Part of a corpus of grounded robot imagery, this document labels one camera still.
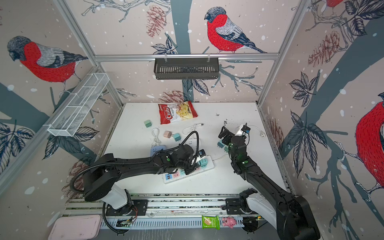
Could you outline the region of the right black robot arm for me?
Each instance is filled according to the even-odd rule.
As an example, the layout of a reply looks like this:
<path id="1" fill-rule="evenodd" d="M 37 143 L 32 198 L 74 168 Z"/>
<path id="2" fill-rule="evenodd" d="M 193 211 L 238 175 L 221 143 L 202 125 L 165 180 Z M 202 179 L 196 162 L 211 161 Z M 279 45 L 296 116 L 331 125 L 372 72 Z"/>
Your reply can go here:
<path id="1" fill-rule="evenodd" d="M 229 148 L 229 157 L 234 172 L 253 188 L 242 192 L 240 199 L 244 212 L 260 214 L 277 230 L 282 240 L 318 240 L 321 237 L 308 201 L 294 196 L 271 180 L 247 154 L 245 134 L 250 131 L 246 125 L 242 134 L 235 135 L 222 127 L 219 138 Z"/>

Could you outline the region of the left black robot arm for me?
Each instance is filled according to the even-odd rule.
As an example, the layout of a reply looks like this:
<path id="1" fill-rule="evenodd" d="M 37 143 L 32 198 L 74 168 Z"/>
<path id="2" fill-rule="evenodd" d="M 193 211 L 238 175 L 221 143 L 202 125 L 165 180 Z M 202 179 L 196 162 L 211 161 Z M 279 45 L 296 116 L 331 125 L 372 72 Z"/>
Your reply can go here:
<path id="1" fill-rule="evenodd" d="M 148 158 L 121 159 L 105 154 L 99 161 L 78 172 L 70 181 L 70 190 L 82 194 L 85 201 L 102 201 L 118 210 L 129 204 L 129 192 L 116 182 L 141 175 L 174 174 L 196 169 L 199 157 L 199 133 L 190 132 L 176 147 L 157 151 Z"/>

